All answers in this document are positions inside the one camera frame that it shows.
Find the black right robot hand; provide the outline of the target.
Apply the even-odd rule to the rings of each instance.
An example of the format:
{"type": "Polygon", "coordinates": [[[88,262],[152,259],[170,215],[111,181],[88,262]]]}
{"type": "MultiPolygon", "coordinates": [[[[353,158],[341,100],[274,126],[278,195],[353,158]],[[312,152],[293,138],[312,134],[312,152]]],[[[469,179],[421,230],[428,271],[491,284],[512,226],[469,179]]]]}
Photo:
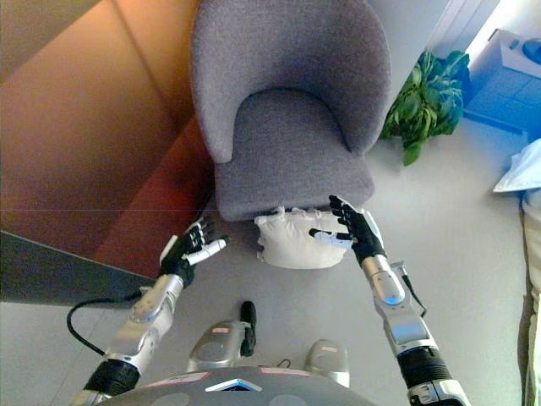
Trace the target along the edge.
{"type": "Polygon", "coordinates": [[[329,200],[332,214],[337,217],[339,224],[347,228],[347,231],[338,233],[311,228],[310,237],[321,243],[352,250],[359,264],[369,257],[377,255],[387,257],[380,230],[369,211],[357,209],[336,195],[330,195],[329,200]]]}

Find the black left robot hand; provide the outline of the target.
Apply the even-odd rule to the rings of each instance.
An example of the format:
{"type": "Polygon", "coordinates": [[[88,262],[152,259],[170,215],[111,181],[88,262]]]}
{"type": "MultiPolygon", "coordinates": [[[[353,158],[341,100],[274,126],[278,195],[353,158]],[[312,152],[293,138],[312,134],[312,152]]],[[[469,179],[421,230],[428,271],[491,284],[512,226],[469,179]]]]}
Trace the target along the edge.
{"type": "Polygon", "coordinates": [[[210,217],[200,217],[181,236],[173,234],[160,255],[159,275],[176,275],[184,288],[194,280],[195,266],[223,250],[229,238],[212,239],[214,223],[210,217]]]}

